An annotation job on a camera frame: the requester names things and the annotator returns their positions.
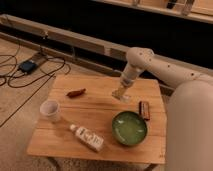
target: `table leg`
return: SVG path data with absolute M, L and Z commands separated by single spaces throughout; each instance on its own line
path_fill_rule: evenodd
M 157 164 L 150 164 L 146 169 L 144 169 L 144 171 L 152 171 L 157 166 L 158 166 Z
M 58 162 L 55 160 L 54 157 L 46 157 L 46 159 L 56 168 L 56 171 L 60 171 L 60 165 L 58 164 Z

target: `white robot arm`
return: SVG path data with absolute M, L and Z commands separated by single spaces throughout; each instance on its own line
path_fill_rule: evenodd
M 213 77 L 157 59 L 151 49 L 130 48 L 121 86 L 124 97 L 144 71 L 175 89 L 167 109 L 166 171 L 213 170 Z

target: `bottle cap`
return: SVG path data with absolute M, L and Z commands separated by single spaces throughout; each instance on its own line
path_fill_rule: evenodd
M 71 131 L 75 131 L 77 128 L 77 126 L 75 124 L 70 125 L 70 130 Z

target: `plastic bottle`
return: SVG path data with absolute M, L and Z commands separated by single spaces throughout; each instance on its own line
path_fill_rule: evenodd
M 104 139 L 82 126 L 70 125 L 70 130 L 88 147 L 98 152 L 103 147 Z

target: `sausage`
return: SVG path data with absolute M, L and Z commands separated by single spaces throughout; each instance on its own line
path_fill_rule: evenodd
M 82 94 L 84 94 L 86 91 L 86 89 L 80 89 L 80 90 L 75 90 L 75 91 L 70 91 L 69 93 L 67 93 L 67 96 L 69 98 L 73 98 L 73 97 L 77 97 L 77 96 L 80 96 Z

